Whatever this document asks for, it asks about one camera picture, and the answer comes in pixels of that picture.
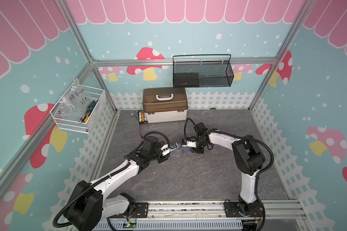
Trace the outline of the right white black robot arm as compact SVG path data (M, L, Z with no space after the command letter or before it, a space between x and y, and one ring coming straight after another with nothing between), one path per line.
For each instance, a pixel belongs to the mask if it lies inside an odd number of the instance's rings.
M190 151L203 154L205 148L222 146L233 152L236 166L242 173L242 186L238 203L224 202L228 217L236 213L243 217L260 213L263 203L258 196L258 181L261 173L271 168L274 162L272 150L252 135L237 136L217 129L207 129L203 123L196 124L191 118L185 120L182 145Z

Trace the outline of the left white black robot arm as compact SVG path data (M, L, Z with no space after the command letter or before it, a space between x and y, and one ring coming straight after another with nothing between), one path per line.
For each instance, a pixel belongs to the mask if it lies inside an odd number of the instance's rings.
M118 167L91 182L80 181L76 184L68 202L56 214L53 227L74 226L79 231L91 231L100 220L114 215L129 219L136 211L136 201L127 193L114 198L109 195L149 167L151 161L166 161L177 148L177 142L170 142L161 132L146 133L141 143L123 157L124 161Z

